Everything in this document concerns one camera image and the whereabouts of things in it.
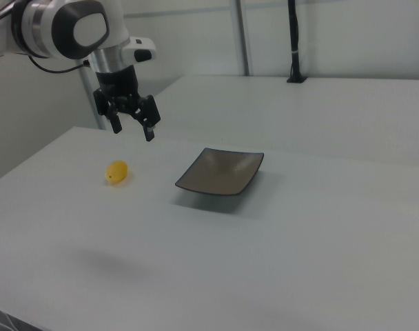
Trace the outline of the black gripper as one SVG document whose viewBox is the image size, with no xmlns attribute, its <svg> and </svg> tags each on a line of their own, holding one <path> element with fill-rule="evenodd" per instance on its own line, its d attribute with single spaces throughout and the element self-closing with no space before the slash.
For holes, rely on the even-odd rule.
<svg viewBox="0 0 419 331">
<path fill-rule="evenodd" d="M 119 108 L 119 112 L 130 114 L 142 125 L 147 142 L 153 140 L 154 128 L 161 116 L 152 95 L 140 97 L 134 67 L 110 73 L 97 72 L 96 77 L 99 82 L 99 89 L 93 92 L 96 110 L 110 122 L 114 134 L 122 131 Z"/>
</svg>

